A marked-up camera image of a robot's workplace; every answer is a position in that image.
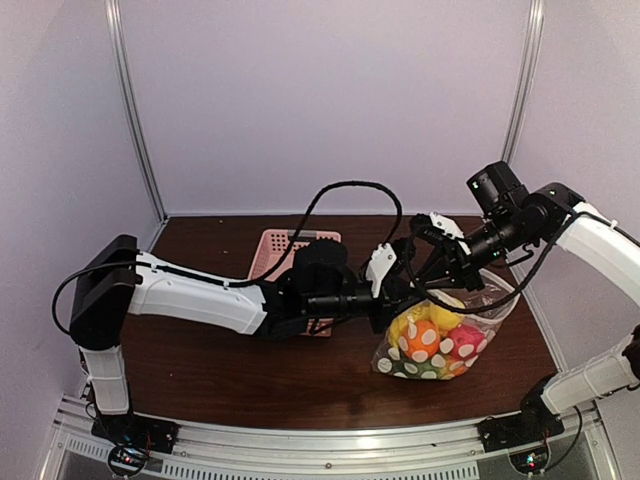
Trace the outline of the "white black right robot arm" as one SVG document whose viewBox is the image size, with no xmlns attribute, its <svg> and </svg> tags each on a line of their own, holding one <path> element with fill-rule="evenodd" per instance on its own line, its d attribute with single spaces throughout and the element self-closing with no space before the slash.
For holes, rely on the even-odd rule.
<svg viewBox="0 0 640 480">
<path fill-rule="evenodd" d="M 451 312 L 457 308 L 435 296 L 438 288 L 480 290 L 482 268 L 520 247 L 541 248 L 537 260 L 495 307 L 514 300 L 539 273 L 554 248 L 574 255 L 617 287 L 639 300 L 639 243 L 604 217 L 583 196 L 562 183 L 529 192 L 508 164 L 499 161 L 473 175 L 467 186 L 484 213 L 482 227 L 461 234 L 456 223 L 430 215 L 412 223 L 413 234 L 434 250 L 411 276 L 421 295 Z M 561 413 L 581 403 L 639 386 L 639 333 L 633 331 L 609 350 L 581 365 L 540 380 L 523 398 L 512 430 L 530 442 L 551 431 Z"/>
</svg>

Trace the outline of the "yellow toy bananas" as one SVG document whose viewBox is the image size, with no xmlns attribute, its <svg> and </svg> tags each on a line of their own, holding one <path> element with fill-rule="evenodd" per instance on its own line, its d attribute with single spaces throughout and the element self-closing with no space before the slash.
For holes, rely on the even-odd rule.
<svg viewBox="0 0 640 480">
<path fill-rule="evenodd" d="M 388 328 L 388 341 L 394 347 L 399 347 L 399 339 L 402 332 L 407 328 L 410 321 L 415 321 L 421 316 L 421 308 L 411 308 L 398 315 Z"/>
</svg>

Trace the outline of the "orange toy fruit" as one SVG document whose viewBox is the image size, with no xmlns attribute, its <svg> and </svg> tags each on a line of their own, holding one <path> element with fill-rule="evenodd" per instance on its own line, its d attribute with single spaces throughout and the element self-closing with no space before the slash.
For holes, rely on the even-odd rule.
<svg viewBox="0 0 640 480">
<path fill-rule="evenodd" d="M 440 334 L 429 320 L 409 322 L 400 334 L 400 351 L 417 363 L 424 363 L 439 351 Z"/>
</svg>

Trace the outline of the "red toy apple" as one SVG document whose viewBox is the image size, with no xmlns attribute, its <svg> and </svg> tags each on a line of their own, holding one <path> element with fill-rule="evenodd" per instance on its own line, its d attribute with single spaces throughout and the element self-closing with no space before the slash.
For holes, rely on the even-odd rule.
<svg viewBox="0 0 640 480">
<path fill-rule="evenodd" d="M 461 324 L 445 335 L 439 350 L 456 361 L 467 361 L 479 355 L 487 344 L 487 337 L 481 330 Z"/>
</svg>

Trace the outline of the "clear dotted zip bag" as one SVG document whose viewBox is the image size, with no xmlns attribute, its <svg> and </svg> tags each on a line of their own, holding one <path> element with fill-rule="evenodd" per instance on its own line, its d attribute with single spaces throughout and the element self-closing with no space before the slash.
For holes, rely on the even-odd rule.
<svg viewBox="0 0 640 480">
<path fill-rule="evenodd" d="M 480 314 L 459 314 L 429 300 L 396 316 L 372 360 L 374 372 L 447 381 L 465 374 L 497 335 L 520 297 Z"/>
</svg>

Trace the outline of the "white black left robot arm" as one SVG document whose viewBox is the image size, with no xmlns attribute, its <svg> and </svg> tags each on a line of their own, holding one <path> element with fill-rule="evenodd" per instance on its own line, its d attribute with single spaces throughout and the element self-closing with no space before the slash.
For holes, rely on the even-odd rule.
<svg viewBox="0 0 640 480">
<path fill-rule="evenodd" d="M 362 317 L 386 327 L 399 303 L 383 292 L 398 257 L 378 246 L 364 280 L 347 266 L 346 247 L 328 238 L 295 251 L 275 280 L 234 280 L 168 263 L 116 237 L 79 272 L 69 334 L 85 359 L 106 429 L 123 444 L 137 442 L 144 424 L 131 410 L 121 330 L 129 315 L 157 315 L 223 327 L 243 335 L 284 339 L 312 320 Z"/>
</svg>

